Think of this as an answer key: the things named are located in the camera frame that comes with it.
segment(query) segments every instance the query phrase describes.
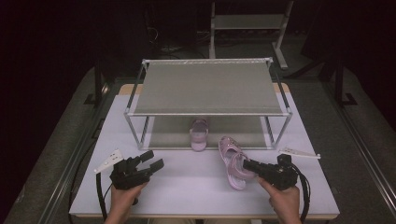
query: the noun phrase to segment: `hand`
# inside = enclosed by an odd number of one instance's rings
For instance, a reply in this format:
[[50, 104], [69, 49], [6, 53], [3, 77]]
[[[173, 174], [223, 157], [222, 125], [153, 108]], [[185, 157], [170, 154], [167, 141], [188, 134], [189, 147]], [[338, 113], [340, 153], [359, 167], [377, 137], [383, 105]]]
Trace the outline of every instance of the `hand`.
[[274, 207], [281, 224], [301, 224], [299, 218], [300, 190], [297, 187], [279, 190], [263, 178], [259, 177], [258, 182], [268, 191], [270, 204]]
[[140, 195], [142, 188], [146, 185], [147, 183], [144, 183], [131, 189], [116, 189], [111, 186], [111, 208], [105, 223], [124, 223], [131, 213], [134, 199]]

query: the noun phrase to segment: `white table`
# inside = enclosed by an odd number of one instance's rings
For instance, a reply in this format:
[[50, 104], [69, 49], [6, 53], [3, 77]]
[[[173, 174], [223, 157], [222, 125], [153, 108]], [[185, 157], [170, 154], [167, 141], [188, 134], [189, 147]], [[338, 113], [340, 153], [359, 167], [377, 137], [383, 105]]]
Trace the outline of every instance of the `white table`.
[[[286, 92], [293, 116], [278, 149], [290, 147], [315, 154], [296, 105]], [[80, 185], [70, 214], [78, 217], [100, 217], [101, 210], [96, 195], [95, 173], [115, 149], [123, 157], [135, 157], [144, 151], [137, 149], [128, 123], [123, 116], [129, 95], [117, 95], [111, 106], [86, 174]], [[276, 163], [277, 150], [246, 150], [249, 157], [265, 163]], [[276, 218], [268, 203], [269, 195], [256, 180], [247, 182], [244, 190], [232, 189], [227, 180], [224, 163], [217, 150], [194, 152], [192, 150], [155, 150], [151, 162], [163, 159], [165, 166], [155, 173], [143, 189], [139, 203], [133, 206], [133, 217], [190, 217], [190, 218]], [[311, 204], [307, 219], [333, 219], [339, 215], [332, 192], [318, 160], [293, 157], [292, 162], [307, 177], [311, 185]], [[112, 169], [102, 172], [103, 191], [110, 185]], [[106, 196], [109, 211], [110, 195]]]

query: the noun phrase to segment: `dark background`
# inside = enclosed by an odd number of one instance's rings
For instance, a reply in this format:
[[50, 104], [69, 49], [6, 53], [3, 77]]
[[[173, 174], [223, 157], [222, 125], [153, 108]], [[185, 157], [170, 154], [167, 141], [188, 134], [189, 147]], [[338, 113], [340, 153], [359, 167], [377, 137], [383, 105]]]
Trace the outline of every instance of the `dark background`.
[[[219, 1], [217, 10], [260, 13], [284, 4]], [[107, 81], [134, 76], [141, 60], [156, 54], [147, 25], [193, 44], [197, 30], [209, 30], [210, 1], [2, 0], [0, 10], [3, 221], [87, 71], [101, 66]], [[342, 46], [345, 66], [392, 127], [394, 11], [390, 0], [297, 0], [288, 26], [288, 34], [308, 33], [303, 55], [313, 60]]]

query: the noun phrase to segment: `pink slipper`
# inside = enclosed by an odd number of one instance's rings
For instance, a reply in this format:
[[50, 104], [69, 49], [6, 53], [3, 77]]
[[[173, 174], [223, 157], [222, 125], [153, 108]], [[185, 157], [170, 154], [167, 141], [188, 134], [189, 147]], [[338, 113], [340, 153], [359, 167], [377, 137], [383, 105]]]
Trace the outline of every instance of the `pink slipper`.
[[253, 172], [243, 168], [244, 159], [248, 160], [248, 156], [242, 152], [231, 137], [224, 136], [219, 141], [219, 152], [226, 168], [228, 181], [233, 189], [244, 189], [246, 187], [246, 179], [255, 177]]
[[202, 151], [206, 148], [207, 134], [209, 133], [206, 119], [195, 119], [190, 129], [191, 148]]

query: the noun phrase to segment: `floor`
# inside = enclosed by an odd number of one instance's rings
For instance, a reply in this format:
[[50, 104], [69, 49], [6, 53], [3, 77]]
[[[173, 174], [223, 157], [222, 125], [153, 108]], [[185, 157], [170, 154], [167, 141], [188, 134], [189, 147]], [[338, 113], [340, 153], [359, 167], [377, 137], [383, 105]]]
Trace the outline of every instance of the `floor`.
[[[218, 42], [217, 57], [275, 58], [270, 45], [272, 39], [274, 35], [271, 34], [222, 39]], [[282, 51], [290, 68], [276, 71], [281, 81], [290, 86], [312, 145], [322, 156], [320, 164], [340, 209], [340, 215], [330, 223], [396, 223], [396, 216], [389, 209], [384, 192], [381, 192], [371, 169], [368, 169], [370, 164], [366, 162], [368, 156], [374, 158], [388, 182], [396, 183], [393, 168], [396, 163], [396, 132], [347, 69], [343, 90], [350, 93], [357, 104], [346, 105], [344, 109], [340, 109], [332, 98], [333, 80], [329, 83], [318, 81], [320, 66], [300, 78], [283, 78], [311, 62], [300, 54], [304, 39], [304, 35], [288, 34], [285, 37]], [[195, 50], [163, 50], [167, 51], [162, 59], [207, 58], [208, 55], [207, 45], [197, 46]], [[128, 77], [122, 77], [106, 84], [102, 103], [94, 107], [87, 102], [94, 94], [93, 69], [87, 72], [26, 181], [24, 197], [14, 204], [5, 223], [102, 222], [100, 218], [70, 217], [68, 207], [70, 199], [78, 191], [112, 96], [128, 80]], [[145, 219], [128, 221], [145, 222]], [[262, 223], [276, 222], [264, 220]]]

